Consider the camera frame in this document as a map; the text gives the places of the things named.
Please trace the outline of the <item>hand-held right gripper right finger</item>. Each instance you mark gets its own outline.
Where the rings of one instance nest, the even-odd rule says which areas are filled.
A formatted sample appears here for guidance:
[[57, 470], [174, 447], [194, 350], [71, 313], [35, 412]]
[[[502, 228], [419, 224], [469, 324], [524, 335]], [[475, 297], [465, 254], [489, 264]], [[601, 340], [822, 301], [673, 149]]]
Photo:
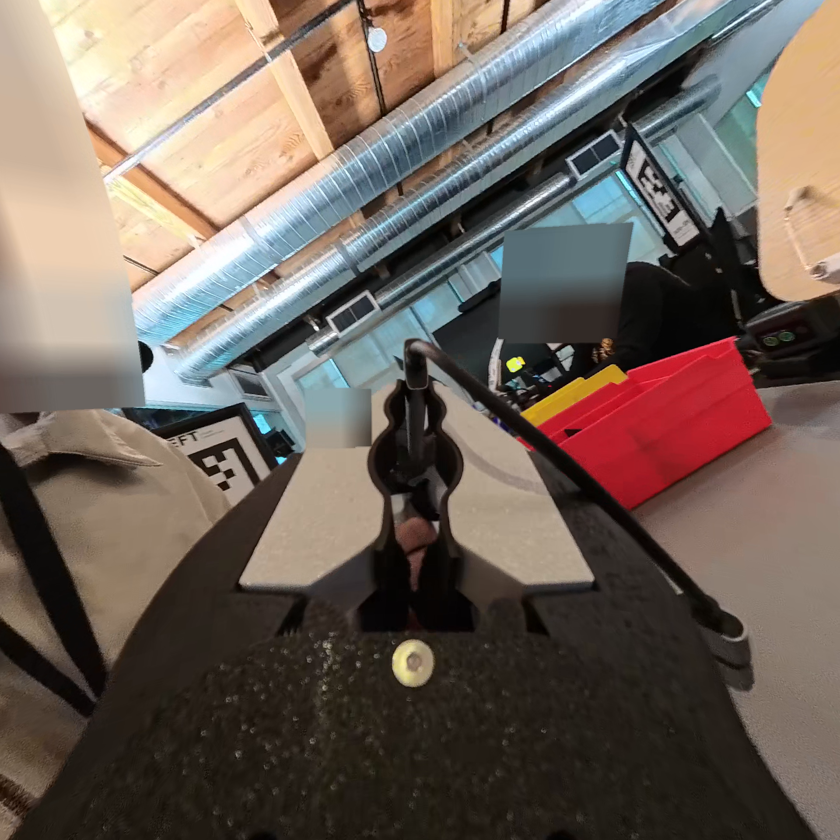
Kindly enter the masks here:
[[529, 451], [445, 385], [427, 396], [423, 515], [435, 542], [418, 573], [418, 613], [454, 626], [501, 599], [591, 592], [595, 577]]

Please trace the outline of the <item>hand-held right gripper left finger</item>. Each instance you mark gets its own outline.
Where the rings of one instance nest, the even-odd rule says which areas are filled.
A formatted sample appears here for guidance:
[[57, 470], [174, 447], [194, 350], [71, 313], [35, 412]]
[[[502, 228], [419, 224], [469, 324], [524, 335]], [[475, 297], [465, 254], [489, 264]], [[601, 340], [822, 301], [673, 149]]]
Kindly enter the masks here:
[[331, 607], [365, 632], [411, 627], [391, 493], [370, 465], [390, 423], [385, 403], [401, 387], [306, 394], [303, 453], [239, 578], [246, 593], [289, 601], [281, 632], [297, 631], [310, 606]]

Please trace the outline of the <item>red plastic storage bin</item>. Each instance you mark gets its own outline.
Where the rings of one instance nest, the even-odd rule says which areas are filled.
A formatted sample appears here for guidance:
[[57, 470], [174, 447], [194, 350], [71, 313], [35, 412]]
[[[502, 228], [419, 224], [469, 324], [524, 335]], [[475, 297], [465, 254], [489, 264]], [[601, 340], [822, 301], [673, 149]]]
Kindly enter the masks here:
[[632, 510], [771, 424], [729, 338], [630, 370], [537, 428]]

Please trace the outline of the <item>person's right hand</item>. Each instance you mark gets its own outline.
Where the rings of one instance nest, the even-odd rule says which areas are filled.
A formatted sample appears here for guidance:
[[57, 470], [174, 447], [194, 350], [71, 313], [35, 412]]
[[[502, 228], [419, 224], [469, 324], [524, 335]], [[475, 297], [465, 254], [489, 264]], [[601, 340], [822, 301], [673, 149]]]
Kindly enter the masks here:
[[417, 592], [424, 560], [438, 531], [433, 522], [412, 516], [395, 526], [395, 537], [408, 562], [409, 585], [412, 592]]

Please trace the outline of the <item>framed marker sign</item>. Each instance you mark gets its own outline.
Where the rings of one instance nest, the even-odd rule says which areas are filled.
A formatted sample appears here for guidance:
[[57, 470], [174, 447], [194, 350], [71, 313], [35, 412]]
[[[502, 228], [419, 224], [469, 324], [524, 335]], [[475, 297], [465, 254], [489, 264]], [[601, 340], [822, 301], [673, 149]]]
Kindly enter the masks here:
[[666, 247], [682, 255], [707, 238], [699, 215], [668, 177], [643, 136], [631, 124], [624, 130], [620, 167], [664, 234]]
[[188, 457], [234, 506], [279, 466], [243, 402], [215, 409], [123, 408], [121, 414]]

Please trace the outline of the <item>yellow plastic storage bin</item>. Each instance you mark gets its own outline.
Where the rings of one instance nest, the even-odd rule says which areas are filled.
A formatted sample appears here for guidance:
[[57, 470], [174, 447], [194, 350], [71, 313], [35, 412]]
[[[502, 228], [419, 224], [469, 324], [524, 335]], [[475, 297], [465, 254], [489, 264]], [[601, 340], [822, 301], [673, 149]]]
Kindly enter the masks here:
[[616, 365], [611, 364], [589, 378], [580, 377], [565, 385], [526, 409], [521, 416], [533, 426], [541, 426], [604, 386], [619, 385], [626, 379], [627, 375]]

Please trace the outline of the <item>black monitor screen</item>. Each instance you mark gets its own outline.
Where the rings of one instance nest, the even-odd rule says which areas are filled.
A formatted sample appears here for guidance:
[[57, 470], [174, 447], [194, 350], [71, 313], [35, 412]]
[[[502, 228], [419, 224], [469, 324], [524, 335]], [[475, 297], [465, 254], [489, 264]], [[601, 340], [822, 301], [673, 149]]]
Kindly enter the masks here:
[[442, 351], [479, 381], [502, 391], [546, 385], [549, 391], [597, 366], [591, 344], [517, 343], [499, 338], [501, 297], [468, 301], [434, 332]]

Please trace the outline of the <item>small black display device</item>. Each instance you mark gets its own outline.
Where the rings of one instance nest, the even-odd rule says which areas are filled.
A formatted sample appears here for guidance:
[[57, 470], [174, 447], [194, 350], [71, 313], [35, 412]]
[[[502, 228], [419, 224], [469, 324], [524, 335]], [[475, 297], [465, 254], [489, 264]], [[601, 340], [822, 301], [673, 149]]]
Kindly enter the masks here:
[[776, 381], [813, 373], [820, 338], [807, 306], [786, 302], [749, 320], [736, 346], [754, 378]]

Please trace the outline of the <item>wooden book stand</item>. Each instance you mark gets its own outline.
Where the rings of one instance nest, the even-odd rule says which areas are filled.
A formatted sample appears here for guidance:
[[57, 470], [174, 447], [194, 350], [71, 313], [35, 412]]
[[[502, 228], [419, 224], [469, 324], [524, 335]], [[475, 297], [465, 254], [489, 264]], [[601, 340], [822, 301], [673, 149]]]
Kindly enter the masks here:
[[823, 2], [775, 63], [757, 157], [763, 286], [781, 301], [838, 295], [838, 1]]

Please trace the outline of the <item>narrow silver air duct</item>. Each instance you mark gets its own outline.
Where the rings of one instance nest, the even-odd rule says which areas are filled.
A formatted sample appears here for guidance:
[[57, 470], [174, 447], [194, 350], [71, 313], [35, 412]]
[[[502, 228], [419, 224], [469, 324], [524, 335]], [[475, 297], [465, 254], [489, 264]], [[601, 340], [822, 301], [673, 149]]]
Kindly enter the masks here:
[[361, 228], [321, 249], [267, 293], [201, 332], [172, 356], [175, 375], [184, 383], [202, 384], [340, 289], [353, 270], [368, 270], [611, 106], [637, 97], [605, 72], [558, 88]]

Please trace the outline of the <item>wide silver air duct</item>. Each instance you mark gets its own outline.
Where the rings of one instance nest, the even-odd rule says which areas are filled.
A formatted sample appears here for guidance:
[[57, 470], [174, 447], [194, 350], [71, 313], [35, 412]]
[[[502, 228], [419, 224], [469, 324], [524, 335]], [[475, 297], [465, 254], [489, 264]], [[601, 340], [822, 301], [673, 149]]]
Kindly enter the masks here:
[[135, 291], [140, 340], [170, 341], [658, 5], [545, 3]]

